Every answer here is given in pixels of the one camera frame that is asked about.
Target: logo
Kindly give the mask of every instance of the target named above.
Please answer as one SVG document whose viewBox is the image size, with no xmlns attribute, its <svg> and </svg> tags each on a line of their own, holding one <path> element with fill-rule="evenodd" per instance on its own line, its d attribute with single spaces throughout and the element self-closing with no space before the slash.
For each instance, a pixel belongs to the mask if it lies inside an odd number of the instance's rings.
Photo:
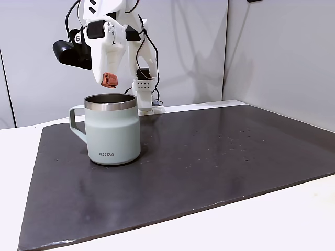
<svg viewBox="0 0 335 251">
<path fill-rule="evenodd" d="M 114 153 L 99 153 L 99 156 L 110 157 L 110 156 L 114 156 Z"/>
</svg>

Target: white wall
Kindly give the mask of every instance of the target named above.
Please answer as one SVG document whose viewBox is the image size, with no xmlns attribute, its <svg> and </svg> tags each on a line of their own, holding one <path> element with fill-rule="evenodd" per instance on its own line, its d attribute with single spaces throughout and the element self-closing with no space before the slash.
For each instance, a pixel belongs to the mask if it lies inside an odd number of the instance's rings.
<svg viewBox="0 0 335 251">
<path fill-rule="evenodd" d="M 18 126 L 67 117 L 83 98 L 123 93 L 132 77 L 124 56 L 119 86 L 111 91 L 95 83 L 88 70 L 60 64 L 52 51 L 66 40 L 64 19 L 74 0 L 12 0 L 0 8 L 0 46 Z M 165 105 L 221 100 L 228 0 L 141 0 L 138 11 L 149 22 L 159 49 Z M 76 12 L 70 29 L 78 28 Z"/>
<path fill-rule="evenodd" d="M 13 128 L 14 121 L 10 109 L 8 91 L 2 61 L 0 59 L 0 129 Z"/>
<path fill-rule="evenodd" d="M 334 0 L 230 0 L 227 32 L 224 100 L 335 131 Z"/>
</svg>

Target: mug opening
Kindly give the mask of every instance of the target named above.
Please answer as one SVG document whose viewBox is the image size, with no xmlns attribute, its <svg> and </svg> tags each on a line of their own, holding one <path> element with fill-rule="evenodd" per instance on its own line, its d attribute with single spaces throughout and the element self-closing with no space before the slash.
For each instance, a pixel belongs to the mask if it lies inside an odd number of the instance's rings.
<svg viewBox="0 0 335 251">
<path fill-rule="evenodd" d="M 132 101 L 134 99 L 136 99 L 135 96 L 128 94 L 99 94 L 87 97 L 85 101 L 94 104 L 115 104 Z"/>
</svg>

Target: cable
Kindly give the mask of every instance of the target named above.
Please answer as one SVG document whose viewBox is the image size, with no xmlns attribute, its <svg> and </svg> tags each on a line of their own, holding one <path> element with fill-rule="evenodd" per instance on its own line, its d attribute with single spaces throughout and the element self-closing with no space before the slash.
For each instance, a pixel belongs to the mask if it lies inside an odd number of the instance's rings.
<svg viewBox="0 0 335 251">
<path fill-rule="evenodd" d="M 144 28 L 144 24 L 143 24 L 143 20 L 142 20 L 141 16 L 140 16 L 140 15 L 138 15 L 138 16 L 139 16 L 139 18 L 140 18 L 140 21 L 141 21 L 141 24 L 142 24 L 142 27 L 143 27 L 142 30 L 143 30 L 145 36 L 148 38 L 148 40 L 149 40 L 149 42 L 151 43 L 152 47 L 154 47 L 154 49 L 155 49 L 155 51 L 156 51 L 157 83 L 156 83 L 156 85 L 155 85 L 155 90 L 154 90 L 154 91 L 157 92 L 157 96 L 158 96 L 158 97 L 157 97 L 157 101 L 159 101 L 160 94 L 159 94 L 159 91 L 158 91 L 158 89 L 157 89 L 157 86 L 158 86 L 158 83 L 159 83 L 159 80 L 160 80 L 160 78 L 159 78 L 159 71 L 158 71 L 158 49 L 157 49 L 157 47 L 154 45 L 154 43 L 151 41 L 151 39 L 149 38 L 148 33 L 147 33 L 147 30 Z"/>
<path fill-rule="evenodd" d="M 141 31 L 141 33 L 144 32 L 144 30 L 145 30 L 145 28 L 144 28 L 144 25 L 143 25 L 143 22 L 142 22 L 142 31 Z M 146 79 L 148 79 L 148 80 L 152 80 L 152 78 L 148 78 L 148 77 L 143 73 L 143 71 L 141 70 L 140 64 L 138 63 L 138 53 L 139 53 L 139 51 L 141 50 L 142 46 L 144 45 L 144 42 L 145 42 L 145 41 L 146 41 L 146 38 L 144 37 L 144 38 L 143 38 L 143 42 L 142 42 L 142 44 L 140 45 L 140 47 L 138 48 L 138 50 L 137 50 L 137 52 L 136 52 L 136 63 L 137 63 L 138 69 L 140 70 L 140 72 L 142 73 L 142 75 L 143 75 Z"/>
<path fill-rule="evenodd" d="M 79 19 L 79 6 L 80 6 L 80 3 L 81 3 L 81 1 L 79 1 L 78 5 L 77 5 L 77 18 L 78 18 L 78 21 L 80 22 L 80 24 L 81 24 L 82 27 L 83 27 L 83 24 L 82 24 L 82 22 L 81 22 L 80 19 Z"/>
<path fill-rule="evenodd" d="M 125 91 L 125 94 L 130 90 L 130 89 L 132 89 L 132 87 L 131 88 L 128 88 L 128 89 L 126 89 L 126 91 Z"/>
<path fill-rule="evenodd" d="M 140 0 L 137 0 L 136 3 L 135 3 L 135 6 L 130 11 L 125 12 L 125 13 L 131 13 L 131 12 L 133 12 L 134 9 L 136 9 L 136 7 L 137 7 L 137 5 L 138 5 L 139 2 L 140 2 Z"/>
<path fill-rule="evenodd" d="M 69 9 L 69 12 L 67 13 L 66 17 L 65 17 L 65 27 L 66 27 L 66 31 L 68 34 L 68 39 L 69 42 L 71 42 L 70 40 L 70 31 L 69 31 L 69 25 L 68 25 L 68 21 L 69 21 L 69 15 L 71 13 L 71 11 L 74 9 L 74 7 L 80 2 L 80 0 L 75 1 L 75 3 L 71 6 L 71 8 Z"/>
</svg>

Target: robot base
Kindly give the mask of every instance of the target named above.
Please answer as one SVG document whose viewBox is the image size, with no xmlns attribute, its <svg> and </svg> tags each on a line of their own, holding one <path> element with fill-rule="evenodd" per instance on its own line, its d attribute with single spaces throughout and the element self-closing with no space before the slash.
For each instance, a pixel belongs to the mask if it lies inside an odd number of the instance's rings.
<svg viewBox="0 0 335 251">
<path fill-rule="evenodd" d="M 139 116 L 144 115 L 151 115 L 151 114 L 163 114 L 165 113 L 165 107 L 164 106 L 153 106 L 151 111 L 140 111 L 138 110 Z"/>
</svg>

